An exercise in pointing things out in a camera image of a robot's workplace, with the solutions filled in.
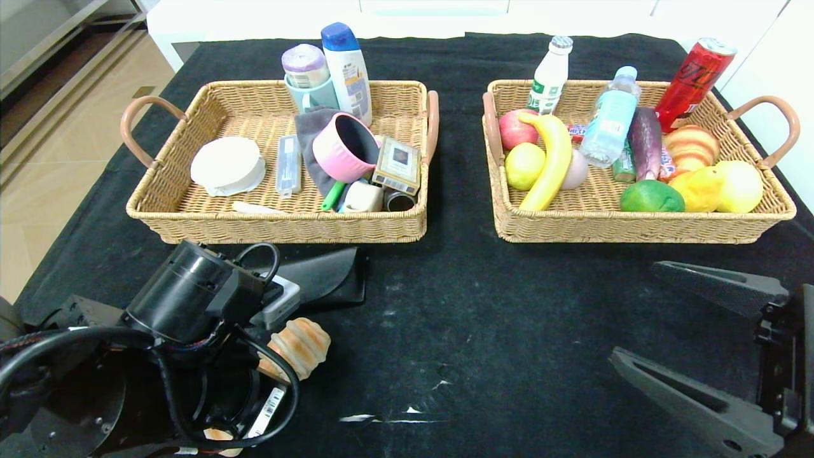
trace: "light blue mug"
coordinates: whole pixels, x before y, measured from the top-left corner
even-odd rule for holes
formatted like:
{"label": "light blue mug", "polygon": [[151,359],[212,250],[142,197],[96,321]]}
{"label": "light blue mug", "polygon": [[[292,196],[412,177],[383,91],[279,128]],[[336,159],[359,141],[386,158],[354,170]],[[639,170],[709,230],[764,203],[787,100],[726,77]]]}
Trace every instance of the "light blue mug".
{"label": "light blue mug", "polygon": [[302,113],[310,112],[316,107],[327,107],[338,110],[339,102],[336,101],[334,83],[330,78],[317,87],[294,87],[288,81],[288,75],[283,80],[286,82],[288,93],[297,106],[297,111]]}

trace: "water bottle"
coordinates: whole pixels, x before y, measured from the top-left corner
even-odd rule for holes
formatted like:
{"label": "water bottle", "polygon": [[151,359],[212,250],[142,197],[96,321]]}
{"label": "water bottle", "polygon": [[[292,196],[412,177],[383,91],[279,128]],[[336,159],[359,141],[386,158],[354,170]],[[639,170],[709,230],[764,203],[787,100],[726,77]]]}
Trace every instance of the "water bottle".
{"label": "water bottle", "polygon": [[597,111],[585,131],[580,152],[589,164],[610,167],[620,156],[633,112],[641,97],[637,70],[622,67],[597,100]]}
{"label": "water bottle", "polygon": [[562,95],[562,85],[568,79],[568,54],[574,47],[571,37],[557,35],[551,38],[549,52],[545,53],[534,71],[532,90],[528,93],[526,108],[539,114],[554,112]]}

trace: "leather basket handle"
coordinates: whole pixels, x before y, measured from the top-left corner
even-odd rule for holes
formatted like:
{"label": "leather basket handle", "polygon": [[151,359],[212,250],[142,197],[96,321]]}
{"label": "leather basket handle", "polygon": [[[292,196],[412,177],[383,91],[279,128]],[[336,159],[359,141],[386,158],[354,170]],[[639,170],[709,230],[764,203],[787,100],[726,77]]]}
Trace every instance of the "leather basket handle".
{"label": "leather basket handle", "polygon": [[484,92],[484,122],[486,124],[486,138],[489,140],[489,149],[498,167],[503,165],[503,142],[501,141],[500,126],[497,125],[495,113],[495,97],[491,92]]}
{"label": "leather basket handle", "polygon": [[435,148],[438,146],[438,129],[440,123],[440,114],[438,111],[438,92],[431,90],[427,92],[427,99],[429,101],[429,130],[427,131],[427,155],[422,160],[424,164],[429,165],[432,157],[435,155]]}
{"label": "leather basket handle", "polygon": [[789,138],[786,139],[786,142],[783,143],[777,149],[777,151],[759,162],[760,165],[765,165],[771,169],[777,165],[777,162],[780,161],[780,159],[782,159],[787,152],[789,152],[795,143],[797,143],[797,139],[800,136],[800,119],[797,117],[797,112],[794,111],[788,102],[779,97],[775,97],[774,95],[755,97],[754,99],[744,103],[740,108],[729,112],[726,117],[732,120],[738,119],[739,117],[743,116],[743,113],[748,112],[759,103],[771,103],[772,105],[776,106],[789,122]]}
{"label": "leather basket handle", "polygon": [[164,108],[167,108],[167,111],[171,112],[173,116],[178,118],[179,120],[186,120],[186,114],[181,111],[179,107],[168,102],[166,99],[161,99],[160,97],[156,97],[154,95],[145,95],[144,97],[139,97],[135,99],[133,102],[130,102],[130,105],[125,108],[125,112],[121,115],[121,123],[119,123],[119,133],[121,134],[121,139],[127,145],[127,148],[130,152],[136,156],[145,167],[150,169],[153,165],[155,165],[155,160],[144,151],[144,148],[136,143],[136,140],[133,138],[133,118],[135,118],[136,113],[138,113],[144,105],[148,103],[157,103]]}

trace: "green package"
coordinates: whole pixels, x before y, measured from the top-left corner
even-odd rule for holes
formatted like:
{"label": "green package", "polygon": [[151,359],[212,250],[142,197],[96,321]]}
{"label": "green package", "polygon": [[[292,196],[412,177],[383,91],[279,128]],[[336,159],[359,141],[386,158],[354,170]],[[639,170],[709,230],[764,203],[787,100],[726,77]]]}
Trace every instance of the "green package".
{"label": "green package", "polygon": [[633,150],[630,143],[624,140],[622,156],[613,163],[610,168],[613,171],[613,179],[622,183],[633,183],[636,181],[636,166],[633,164]]}

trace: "toy fruit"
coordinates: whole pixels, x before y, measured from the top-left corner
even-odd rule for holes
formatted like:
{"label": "toy fruit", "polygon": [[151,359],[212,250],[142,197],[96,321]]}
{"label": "toy fruit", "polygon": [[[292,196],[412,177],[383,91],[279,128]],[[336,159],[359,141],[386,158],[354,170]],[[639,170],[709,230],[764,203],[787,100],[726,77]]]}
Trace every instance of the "toy fruit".
{"label": "toy fruit", "polygon": [[678,175],[670,186],[684,197],[687,212],[712,212],[720,205],[724,174],[715,166],[704,167]]}
{"label": "toy fruit", "polygon": [[659,180],[641,180],[624,190],[619,207],[624,212],[683,212],[684,198]]}
{"label": "toy fruit", "polygon": [[562,181],[565,180],[568,166],[571,164],[571,156],[574,154],[571,147],[571,136],[562,121],[554,115],[537,116],[522,112],[518,118],[537,129],[545,142],[545,150],[548,153],[543,171],[534,182],[531,191],[520,203],[520,209],[545,210],[549,208],[554,196],[557,195]]}
{"label": "toy fruit", "polygon": [[518,119],[518,115],[524,112],[535,116],[537,114],[534,110],[522,108],[508,112],[497,122],[501,128],[501,142],[504,148],[512,149],[521,143],[537,143],[537,140],[540,139],[533,126],[520,122]]}
{"label": "toy fruit", "polygon": [[748,162],[721,161],[716,169],[724,176],[720,190],[718,211],[726,213],[749,213],[763,199],[763,182],[760,172]]}
{"label": "toy fruit", "polygon": [[545,152],[534,143],[521,143],[506,156],[506,181],[509,186],[528,191],[545,165]]}
{"label": "toy fruit", "polygon": [[664,137],[664,145],[676,163],[676,173],[684,174],[715,164],[720,152],[718,139],[709,130],[690,124]]}
{"label": "toy fruit", "polygon": [[574,150],[571,155],[571,164],[565,173],[560,189],[574,189],[582,184],[588,177],[588,162],[581,152]]}

